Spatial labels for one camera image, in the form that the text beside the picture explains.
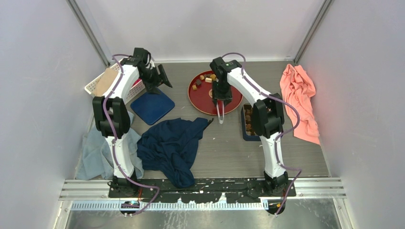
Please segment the clear plastic metal tongs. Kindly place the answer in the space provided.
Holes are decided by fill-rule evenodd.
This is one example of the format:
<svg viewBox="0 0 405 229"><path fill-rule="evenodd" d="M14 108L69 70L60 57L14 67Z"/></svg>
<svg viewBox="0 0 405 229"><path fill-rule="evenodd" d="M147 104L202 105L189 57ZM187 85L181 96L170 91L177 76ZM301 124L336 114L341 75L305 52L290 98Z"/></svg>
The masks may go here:
<svg viewBox="0 0 405 229"><path fill-rule="evenodd" d="M219 124L223 124L224 123L224 115L225 115L225 106L224 106L223 101L217 100L217 102L216 102L216 111L217 111L217 117L218 117Z"/></svg>

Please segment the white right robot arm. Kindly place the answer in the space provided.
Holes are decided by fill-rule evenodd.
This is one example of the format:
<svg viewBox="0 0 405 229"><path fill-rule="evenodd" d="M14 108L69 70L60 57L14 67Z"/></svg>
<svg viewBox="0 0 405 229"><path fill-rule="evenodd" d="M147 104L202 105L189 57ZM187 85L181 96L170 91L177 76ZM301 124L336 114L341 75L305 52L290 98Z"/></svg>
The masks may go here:
<svg viewBox="0 0 405 229"><path fill-rule="evenodd" d="M212 83L212 101L220 123L224 121L224 108L233 98L232 88L250 103L251 127L261 140L265 157L265 189L269 195L277 196L288 185L288 173L281 166L282 158L276 152L281 146L275 145L285 121L280 95L272 95L261 87L236 60L225 62L222 57L217 57L210 63L210 68L216 75L216 81Z"/></svg>

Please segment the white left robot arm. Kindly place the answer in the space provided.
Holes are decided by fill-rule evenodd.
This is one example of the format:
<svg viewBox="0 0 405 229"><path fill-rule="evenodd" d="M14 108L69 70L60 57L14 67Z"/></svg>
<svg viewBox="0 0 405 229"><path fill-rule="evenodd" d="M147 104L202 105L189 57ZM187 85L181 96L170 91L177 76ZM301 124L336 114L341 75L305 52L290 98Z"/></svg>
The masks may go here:
<svg viewBox="0 0 405 229"><path fill-rule="evenodd" d="M119 71L111 86L102 96L92 100L95 124L108 142L113 159L113 188L120 187L128 197L135 196L140 187L135 168L129 155L127 134L130 117L124 103L136 80L141 79L146 91L158 94L162 84L172 87L164 67L155 66L151 53L144 48L135 48L132 55L124 55L116 61Z"/></svg>

